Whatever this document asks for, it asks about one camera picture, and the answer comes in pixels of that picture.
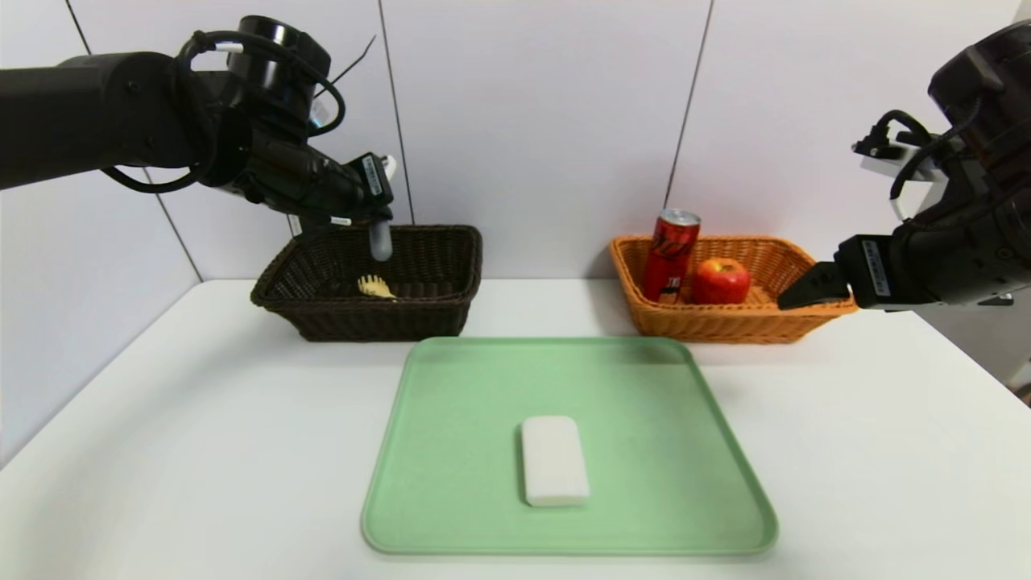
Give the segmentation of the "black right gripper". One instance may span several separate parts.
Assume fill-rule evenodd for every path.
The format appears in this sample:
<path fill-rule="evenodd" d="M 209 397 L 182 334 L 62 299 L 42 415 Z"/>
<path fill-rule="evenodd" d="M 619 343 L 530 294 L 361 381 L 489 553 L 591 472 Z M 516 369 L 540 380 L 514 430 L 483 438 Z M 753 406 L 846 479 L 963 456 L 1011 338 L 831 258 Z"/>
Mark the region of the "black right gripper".
<path fill-rule="evenodd" d="M 993 217 L 935 231 L 898 226 L 890 235 L 841 242 L 777 297 L 781 311 L 850 300 L 863 309 L 912 311 L 973 305 L 1020 289 L 1020 235 Z"/>

